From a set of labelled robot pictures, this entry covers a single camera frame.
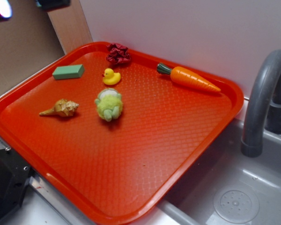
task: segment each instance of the sink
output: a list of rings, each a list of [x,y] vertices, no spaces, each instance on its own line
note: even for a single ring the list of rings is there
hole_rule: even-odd
[[[165,196],[200,225],[281,225],[281,136],[264,132],[259,157],[241,153],[233,120]]]

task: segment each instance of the green plush toy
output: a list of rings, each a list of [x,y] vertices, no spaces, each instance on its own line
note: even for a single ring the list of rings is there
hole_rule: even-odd
[[[123,111],[122,95],[113,88],[107,88],[100,92],[95,100],[99,116],[110,122],[117,119]]]

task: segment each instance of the light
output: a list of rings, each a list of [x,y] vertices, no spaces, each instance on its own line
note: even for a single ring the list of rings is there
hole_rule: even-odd
[[[12,16],[13,12],[11,9],[11,6],[7,0],[0,0],[0,15],[3,18],[10,18]]]

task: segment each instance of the sink drain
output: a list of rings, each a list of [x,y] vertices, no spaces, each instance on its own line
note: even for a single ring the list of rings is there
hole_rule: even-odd
[[[226,186],[215,194],[214,209],[224,220],[243,224],[256,217],[259,202],[256,195],[248,188]]]

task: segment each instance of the orange carrot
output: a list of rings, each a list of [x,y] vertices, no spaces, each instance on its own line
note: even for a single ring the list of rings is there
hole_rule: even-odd
[[[171,69],[168,66],[159,63],[157,65],[157,72],[160,74],[170,75],[173,82],[189,88],[210,92],[221,91],[220,88],[212,84],[210,81],[183,67],[175,67]]]

